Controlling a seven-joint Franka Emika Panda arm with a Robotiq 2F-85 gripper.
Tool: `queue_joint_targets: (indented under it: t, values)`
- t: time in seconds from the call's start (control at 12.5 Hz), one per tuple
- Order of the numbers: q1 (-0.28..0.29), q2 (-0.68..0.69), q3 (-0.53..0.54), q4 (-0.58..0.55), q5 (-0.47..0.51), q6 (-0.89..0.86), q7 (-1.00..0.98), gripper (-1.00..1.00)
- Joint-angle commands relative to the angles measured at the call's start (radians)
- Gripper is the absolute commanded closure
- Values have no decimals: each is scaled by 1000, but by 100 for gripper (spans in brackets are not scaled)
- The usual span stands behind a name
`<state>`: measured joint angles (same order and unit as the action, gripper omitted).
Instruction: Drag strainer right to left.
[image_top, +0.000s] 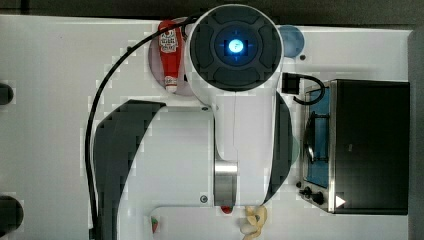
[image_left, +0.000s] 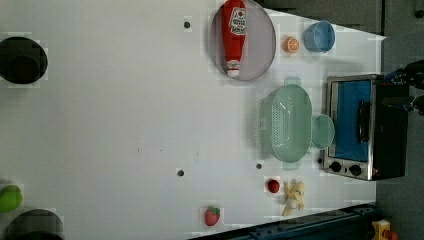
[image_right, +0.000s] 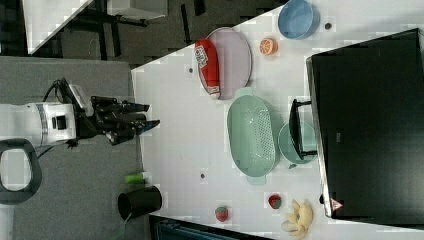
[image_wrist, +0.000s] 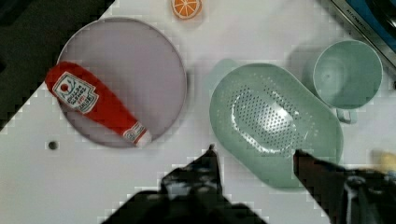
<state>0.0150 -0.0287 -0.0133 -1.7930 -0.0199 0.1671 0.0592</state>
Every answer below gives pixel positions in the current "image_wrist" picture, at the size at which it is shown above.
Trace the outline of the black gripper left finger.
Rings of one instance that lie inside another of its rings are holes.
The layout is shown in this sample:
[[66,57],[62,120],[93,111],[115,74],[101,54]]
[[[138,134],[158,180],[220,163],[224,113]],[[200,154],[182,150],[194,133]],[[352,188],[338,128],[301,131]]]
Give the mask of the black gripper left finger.
[[199,158],[165,175],[161,180],[160,193],[173,201],[176,197],[186,197],[194,189],[201,188],[222,193],[219,158],[214,144],[210,144]]

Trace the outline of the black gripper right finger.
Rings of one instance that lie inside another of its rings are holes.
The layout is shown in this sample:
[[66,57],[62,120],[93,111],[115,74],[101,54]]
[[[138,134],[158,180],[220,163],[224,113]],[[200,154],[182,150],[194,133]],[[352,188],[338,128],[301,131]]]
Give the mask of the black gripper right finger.
[[374,169],[347,169],[298,149],[293,172],[331,224],[396,224],[395,178]]

